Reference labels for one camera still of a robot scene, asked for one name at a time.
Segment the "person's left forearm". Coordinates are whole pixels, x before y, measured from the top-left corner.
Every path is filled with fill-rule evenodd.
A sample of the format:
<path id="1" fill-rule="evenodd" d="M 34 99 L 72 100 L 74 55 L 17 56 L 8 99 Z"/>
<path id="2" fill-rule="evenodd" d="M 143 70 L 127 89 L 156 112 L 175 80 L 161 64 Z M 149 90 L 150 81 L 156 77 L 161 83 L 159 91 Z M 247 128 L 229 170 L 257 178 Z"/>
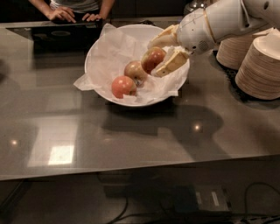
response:
<path id="1" fill-rule="evenodd" d="M 115 0 L 101 0 L 100 16 L 106 18 L 114 6 Z"/>

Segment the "person's right forearm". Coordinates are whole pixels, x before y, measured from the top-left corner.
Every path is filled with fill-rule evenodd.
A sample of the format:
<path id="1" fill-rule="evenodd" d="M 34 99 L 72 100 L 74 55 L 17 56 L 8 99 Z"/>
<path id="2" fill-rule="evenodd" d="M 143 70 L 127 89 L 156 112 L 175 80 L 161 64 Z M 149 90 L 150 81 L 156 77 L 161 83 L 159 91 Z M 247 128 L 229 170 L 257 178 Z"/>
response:
<path id="1" fill-rule="evenodd" d="M 28 0 L 28 1 L 44 15 L 53 12 L 52 8 L 48 3 L 45 2 L 45 0 Z"/>

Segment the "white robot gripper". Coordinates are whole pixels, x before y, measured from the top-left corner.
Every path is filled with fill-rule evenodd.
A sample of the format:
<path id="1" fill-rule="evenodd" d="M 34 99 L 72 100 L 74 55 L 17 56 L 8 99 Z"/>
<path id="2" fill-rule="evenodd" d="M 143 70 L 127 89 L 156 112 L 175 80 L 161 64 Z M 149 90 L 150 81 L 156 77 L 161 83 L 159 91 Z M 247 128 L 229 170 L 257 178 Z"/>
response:
<path id="1" fill-rule="evenodd" d="M 189 52 L 197 54 L 213 49 L 215 46 L 214 14 L 213 8 L 197 9 L 187 14 L 179 25 L 172 24 L 154 37 L 149 42 L 148 48 L 180 44 Z M 164 60 L 151 71 L 151 75 L 164 77 L 182 67 L 189 59 L 188 52 L 184 48 L 170 47 Z"/>

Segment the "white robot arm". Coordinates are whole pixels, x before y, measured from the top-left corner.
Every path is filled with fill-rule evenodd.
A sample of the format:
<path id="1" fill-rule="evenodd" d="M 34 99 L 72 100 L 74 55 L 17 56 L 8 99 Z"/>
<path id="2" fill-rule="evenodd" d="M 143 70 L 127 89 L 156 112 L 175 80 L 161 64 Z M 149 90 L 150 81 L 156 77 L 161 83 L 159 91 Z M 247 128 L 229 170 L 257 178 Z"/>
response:
<path id="1" fill-rule="evenodd" d="M 280 28 L 280 0 L 219 0 L 164 29 L 148 47 L 181 46 L 201 54 L 225 39 L 270 27 Z"/>

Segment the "person's left hand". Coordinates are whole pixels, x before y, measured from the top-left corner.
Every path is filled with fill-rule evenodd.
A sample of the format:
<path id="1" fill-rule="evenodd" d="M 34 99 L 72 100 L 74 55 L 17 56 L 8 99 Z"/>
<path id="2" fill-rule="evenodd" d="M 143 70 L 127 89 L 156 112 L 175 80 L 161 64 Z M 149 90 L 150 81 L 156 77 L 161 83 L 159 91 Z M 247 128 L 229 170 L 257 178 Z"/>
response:
<path id="1" fill-rule="evenodd" d="M 83 21 L 87 21 L 87 22 L 91 22 L 91 21 L 97 21 L 97 20 L 101 20 L 102 16 L 99 14 L 90 14 L 87 13 L 83 16 L 82 20 Z"/>

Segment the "person's right hand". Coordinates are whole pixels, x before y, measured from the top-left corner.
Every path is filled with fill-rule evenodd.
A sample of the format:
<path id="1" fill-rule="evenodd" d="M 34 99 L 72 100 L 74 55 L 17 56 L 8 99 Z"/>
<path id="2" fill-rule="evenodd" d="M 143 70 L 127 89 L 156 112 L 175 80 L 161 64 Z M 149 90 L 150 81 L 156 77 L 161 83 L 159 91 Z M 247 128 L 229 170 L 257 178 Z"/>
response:
<path id="1" fill-rule="evenodd" d="M 59 7 L 59 8 L 56 8 L 55 10 L 50 10 L 47 17 L 52 21 L 58 19 L 58 20 L 62 20 L 62 21 L 67 21 L 69 23 L 76 22 L 73 11 L 67 7 Z"/>

